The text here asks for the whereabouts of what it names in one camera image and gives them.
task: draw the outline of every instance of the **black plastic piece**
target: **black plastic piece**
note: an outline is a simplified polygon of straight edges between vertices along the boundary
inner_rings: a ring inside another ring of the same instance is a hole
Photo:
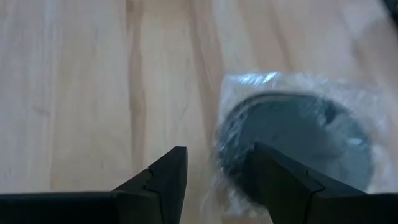
[[[111,192],[0,195],[0,223],[180,222],[187,148],[175,147]]]
[[[261,143],[251,153],[265,163],[266,175],[255,171],[264,182],[257,190],[274,224],[398,223],[397,194],[366,194]]]

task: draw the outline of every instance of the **wood grain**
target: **wood grain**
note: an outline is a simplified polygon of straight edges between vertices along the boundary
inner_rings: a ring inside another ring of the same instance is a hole
[[[0,192],[110,190],[185,145],[181,222],[249,223],[202,207],[224,75],[373,85],[393,136],[397,55],[377,0],[0,0]]]

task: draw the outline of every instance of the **round dark gray disc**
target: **round dark gray disc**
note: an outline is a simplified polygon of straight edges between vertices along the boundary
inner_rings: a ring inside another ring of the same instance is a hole
[[[221,166],[238,185],[237,167],[255,142],[359,190],[366,189],[373,173],[371,141],[361,125],[346,108],[317,96],[247,98],[230,112],[217,138]]]

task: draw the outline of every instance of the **plastic bag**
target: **plastic bag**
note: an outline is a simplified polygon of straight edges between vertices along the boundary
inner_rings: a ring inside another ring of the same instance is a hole
[[[367,172],[355,170],[355,172],[361,174],[371,174],[369,181],[366,185],[363,183],[357,184],[355,181],[347,184],[368,193],[388,192],[398,189],[396,180],[392,178],[394,169],[392,168],[392,161],[389,159],[388,146],[385,143],[388,142],[386,133],[389,130],[387,115],[384,114],[382,109],[383,103],[378,92],[372,88],[356,86],[343,81],[332,82],[327,78],[313,77],[302,73],[283,75],[272,72],[268,74],[227,75],[221,86],[215,150],[212,157],[216,172],[213,176],[211,190],[206,197],[205,205],[207,207],[211,203],[217,203],[221,209],[220,212],[227,217],[256,217],[262,219],[269,217],[266,208],[249,200],[227,177],[230,167],[226,164],[241,159],[240,155],[245,153],[245,148],[234,150],[233,155],[228,157],[228,161],[225,161],[225,158],[220,159],[225,151],[230,150],[237,144],[232,141],[236,141],[237,136],[243,134],[242,128],[246,125],[245,120],[247,119],[245,110],[256,104],[254,99],[269,95],[276,95],[282,101],[286,100],[286,96],[296,98],[310,96],[310,104],[304,103],[299,106],[300,116],[306,116],[306,112],[310,116],[315,114],[317,116],[316,122],[325,127],[326,132],[333,133],[335,139],[332,141],[334,141],[335,148],[369,149],[369,156],[363,157],[365,160],[369,159],[371,168]],[[251,103],[245,105],[245,100],[248,99]],[[347,111],[347,113],[340,113],[340,115],[334,116],[331,121],[328,121],[329,102],[337,105],[334,108]],[[259,119],[259,122],[270,124],[275,119],[277,119],[277,116],[272,118],[271,121],[260,121],[261,119]],[[294,141],[296,141],[296,144],[301,144],[299,137],[295,138]],[[350,155],[346,160],[355,161],[354,156],[354,154]],[[336,169],[335,167],[338,165],[334,163],[332,166],[332,169]],[[351,175],[350,178],[355,175],[355,172],[349,174]],[[340,178],[339,174],[336,174],[334,178]],[[206,216],[211,216],[209,213],[212,211],[206,210]]]

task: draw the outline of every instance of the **light wooden surface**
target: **light wooden surface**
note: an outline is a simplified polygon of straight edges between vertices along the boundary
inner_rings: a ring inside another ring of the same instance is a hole
[[[0,192],[110,190],[185,145],[203,223],[225,73],[378,86],[396,129],[397,57],[377,0],[0,0]]]

